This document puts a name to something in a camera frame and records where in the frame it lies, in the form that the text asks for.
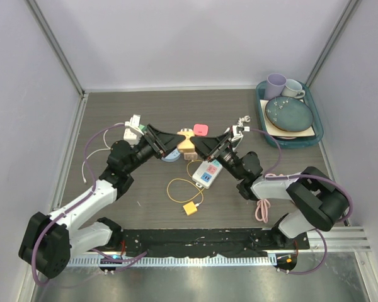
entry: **white wall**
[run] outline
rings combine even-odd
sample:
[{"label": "white wall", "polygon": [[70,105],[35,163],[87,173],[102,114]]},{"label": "white wall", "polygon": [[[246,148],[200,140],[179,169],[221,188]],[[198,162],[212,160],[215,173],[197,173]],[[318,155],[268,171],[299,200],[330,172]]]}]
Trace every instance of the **white wall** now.
[{"label": "white wall", "polygon": [[24,1],[0,1],[0,302],[16,301],[30,269],[18,249],[49,208],[77,103]]},{"label": "white wall", "polygon": [[378,0],[362,1],[312,93],[335,177],[352,194],[378,261]]},{"label": "white wall", "polygon": [[85,89],[305,81],[347,0],[39,0]]}]

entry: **dark green plate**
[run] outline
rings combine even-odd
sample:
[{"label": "dark green plate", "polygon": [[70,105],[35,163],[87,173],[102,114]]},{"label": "dark green plate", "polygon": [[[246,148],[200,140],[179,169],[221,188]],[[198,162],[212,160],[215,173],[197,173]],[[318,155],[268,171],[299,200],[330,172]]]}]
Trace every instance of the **dark green plate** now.
[{"label": "dark green plate", "polygon": [[314,117],[311,110],[299,99],[278,96],[266,104],[266,116],[277,128],[300,132],[311,127]]}]

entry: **teal tray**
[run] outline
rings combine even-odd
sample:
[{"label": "teal tray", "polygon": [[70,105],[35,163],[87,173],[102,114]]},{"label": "teal tray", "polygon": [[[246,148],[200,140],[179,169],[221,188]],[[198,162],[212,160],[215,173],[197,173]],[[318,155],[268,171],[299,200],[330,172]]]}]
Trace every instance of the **teal tray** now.
[{"label": "teal tray", "polygon": [[[276,141],[282,148],[304,148],[316,145],[319,143],[323,137],[323,127],[321,124],[321,119],[319,118],[318,111],[316,110],[314,99],[312,98],[311,92],[309,91],[308,87],[305,86],[304,83],[301,83],[303,90],[305,90],[305,97],[304,102],[305,104],[311,109],[312,114],[314,115],[314,121],[312,123],[312,129],[315,132],[315,136],[313,137],[297,137],[293,140],[283,140],[281,138],[276,138]],[[265,117],[263,116],[260,100],[263,99],[265,95],[265,88],[266,88],[266,81],[259,83],[256,87],[256,107],[257,113],[259,114],[259,118],[262,125],[262,130],[266,131],[265,125]],[[275,142],[268,136],[265,135],[265,138],[269,145],[273,147],[277,147]]]}]

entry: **mug handle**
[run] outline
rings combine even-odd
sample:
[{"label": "mug handle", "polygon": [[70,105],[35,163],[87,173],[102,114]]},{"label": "mug handle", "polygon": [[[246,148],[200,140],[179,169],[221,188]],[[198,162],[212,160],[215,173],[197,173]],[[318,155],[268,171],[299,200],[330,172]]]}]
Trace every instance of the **mug handle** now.
[{"label": "mug handle", "polygon": [[296,98],[296,99],[302,99],[305,96],[305,90],[302,90],[299,93],[300,93],[300,95],[299,96],[295,96],[294,98]]}]

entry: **blue round object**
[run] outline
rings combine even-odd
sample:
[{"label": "blue round object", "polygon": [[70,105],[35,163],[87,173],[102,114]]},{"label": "blue round object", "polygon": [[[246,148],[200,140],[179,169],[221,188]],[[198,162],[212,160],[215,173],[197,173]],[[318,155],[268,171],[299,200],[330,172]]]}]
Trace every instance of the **blue round object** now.
[{"label": "blue round object", "polygon": [[279,96],[266,104],[266,116],[277,128],[288,132],[307,130],[312,125],[312,111],[299,99]]},{"label": "blue round object", "polygon": [[161,160],[165,162],[174,162],[178,160],[181,157],[181,154],[179,153],[178,149],[173,150],[168,156],[161,157]]}]

